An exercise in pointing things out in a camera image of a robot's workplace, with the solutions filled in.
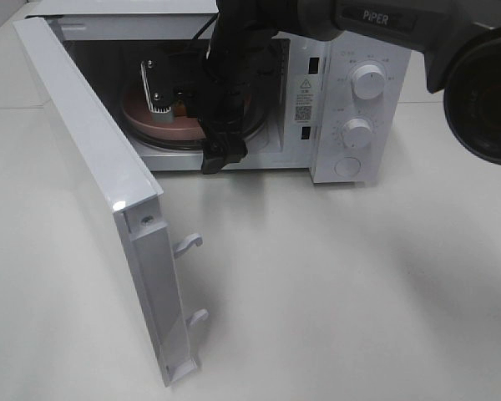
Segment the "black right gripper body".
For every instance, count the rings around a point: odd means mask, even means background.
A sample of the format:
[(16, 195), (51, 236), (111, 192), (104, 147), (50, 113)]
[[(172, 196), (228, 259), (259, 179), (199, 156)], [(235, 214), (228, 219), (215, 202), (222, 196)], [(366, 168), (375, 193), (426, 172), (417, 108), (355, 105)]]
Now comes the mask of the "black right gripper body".
[(179, 52), (179, 100), (204, 132), (238, 133), (245, 106), (268, 113), (276, 103), (276, 44), (272, 28), (255, 25), (208, 40), (201, 28)]

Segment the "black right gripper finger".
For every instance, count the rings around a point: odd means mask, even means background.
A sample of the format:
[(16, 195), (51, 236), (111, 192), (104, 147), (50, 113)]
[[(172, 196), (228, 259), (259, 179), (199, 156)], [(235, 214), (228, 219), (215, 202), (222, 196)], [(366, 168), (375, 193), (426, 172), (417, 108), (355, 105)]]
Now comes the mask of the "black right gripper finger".
[(203, 175), (213, 175), (229, 164), (241, 162), (248, 154), (245, 141), (238, 133), (206, 130), (201, 142), (203, 159), (200, 171)]

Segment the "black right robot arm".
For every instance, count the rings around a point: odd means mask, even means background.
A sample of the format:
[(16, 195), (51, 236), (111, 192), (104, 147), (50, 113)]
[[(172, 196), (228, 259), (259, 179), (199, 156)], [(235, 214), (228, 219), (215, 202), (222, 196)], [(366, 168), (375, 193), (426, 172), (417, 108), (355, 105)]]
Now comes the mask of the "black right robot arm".
[(243, 103), (278, 33), (322, 42), (357, 33), (421, 53), (427, 89), (469, 152), (501, 165), (501, 1), (219, 1), (196, 87), (201, 171), (245, 158)]

